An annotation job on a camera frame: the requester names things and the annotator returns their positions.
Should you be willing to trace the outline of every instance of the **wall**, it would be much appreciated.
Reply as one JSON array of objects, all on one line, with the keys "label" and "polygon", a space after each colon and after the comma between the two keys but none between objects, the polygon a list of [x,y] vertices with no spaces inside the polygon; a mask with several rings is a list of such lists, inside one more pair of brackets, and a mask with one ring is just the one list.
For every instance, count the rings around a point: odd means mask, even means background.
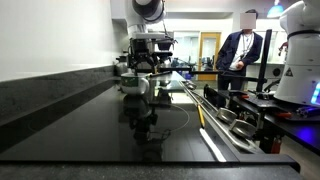
[{"label": "wall", "polygon": [[0,1],[0,24],[0,81],[111,65],[124,31],[109,0]]}]

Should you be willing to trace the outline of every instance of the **wooden door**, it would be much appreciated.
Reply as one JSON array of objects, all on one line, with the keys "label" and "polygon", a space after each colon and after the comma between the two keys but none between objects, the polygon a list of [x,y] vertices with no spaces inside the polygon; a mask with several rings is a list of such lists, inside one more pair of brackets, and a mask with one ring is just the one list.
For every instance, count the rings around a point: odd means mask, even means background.
[{"label": "wooden door", "polygon": [[[198,71],[216,70],[221,33],[201,32]],[[217,75],[198,75],[198,80],[216,80]]]}]

